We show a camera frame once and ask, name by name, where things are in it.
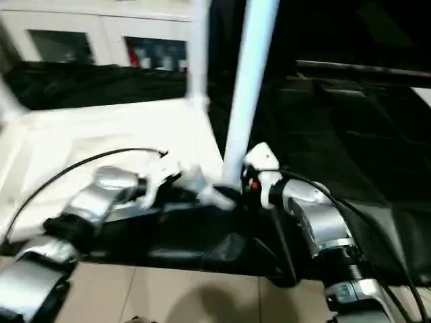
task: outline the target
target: metal bar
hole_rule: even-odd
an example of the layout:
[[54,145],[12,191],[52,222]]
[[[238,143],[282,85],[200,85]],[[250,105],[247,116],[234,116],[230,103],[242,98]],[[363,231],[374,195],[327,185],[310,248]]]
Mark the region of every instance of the metal bar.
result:
[[223,182],[238,185],[250,138],[278,0],[248,0],[241,39],[235,93],[224,154]]

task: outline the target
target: shelf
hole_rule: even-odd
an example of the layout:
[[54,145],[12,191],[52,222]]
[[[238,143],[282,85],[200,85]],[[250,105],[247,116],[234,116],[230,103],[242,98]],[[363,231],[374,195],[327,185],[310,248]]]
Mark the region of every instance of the shelf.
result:
[[0,10],[191,21],[191,0],[5,0]]

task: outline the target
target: white metal frame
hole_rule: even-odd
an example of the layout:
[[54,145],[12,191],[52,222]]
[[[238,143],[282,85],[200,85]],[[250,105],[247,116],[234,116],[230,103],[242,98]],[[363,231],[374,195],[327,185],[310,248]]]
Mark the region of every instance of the white metal frame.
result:
[[5,29],[18,53],[25,61],[41,61],[42,58],[28,30],[58,32],[83,32],[88,38],[95,64],[111,64],[110,49],[97,15],[48,13],[29,11],[2,11]]
[[248,0],[246,5],[223,165],[223,181],[233,186],[240,182],[242,160],[250,139],[278,2]]

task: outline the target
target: black fabric cover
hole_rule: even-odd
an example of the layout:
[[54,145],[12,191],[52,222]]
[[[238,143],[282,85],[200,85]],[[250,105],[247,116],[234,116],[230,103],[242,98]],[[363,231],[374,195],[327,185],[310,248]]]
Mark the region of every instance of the black fabric cover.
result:
[[[119,67],[23,65],[6,80],[33,110],[181,97],[184,75]],[[209,78],[209,116],[221,152],[232,82]],[[364,80],[266,81],[250,147],[266,141],[289,168],[364,205],[392,239],[420,285],[431,285],[431,109],[408,87]],[[107,224],[88,260],[263,275],[293,285],[318,278],[294,223],[285,223],[293,268],[262,210],[232,216],[214,208],[161,212],[141,224]],[[363,249],[390,283],[404,284],[378,237],[352,215]]]

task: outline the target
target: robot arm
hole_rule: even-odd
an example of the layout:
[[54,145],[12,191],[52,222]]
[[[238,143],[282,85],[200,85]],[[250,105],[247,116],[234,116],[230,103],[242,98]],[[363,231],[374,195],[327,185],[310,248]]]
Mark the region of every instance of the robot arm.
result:
[[45,233],[29,241],[0,272],[0,322],[52,322],[79,255],[90,251],[92,238],[112,208],[139,197],[144,201],[140,204],[150,207],[157,189],[179,176],[178,164],[169,155],[159,159],[145,178],[112,166],[99,168],[93,182],[59,217],[45,221]]
[[[405,322],[399,310],[372,276],[347,225],[332,202],[315,187],[300,180],[282,178],[277,158],[266,143],[245,157],[243,192],[249,201],[266,209],[282,209],[302,230],[308,251],[321,271],[333,322]],[[316,183],[323,190],[329,190]]]

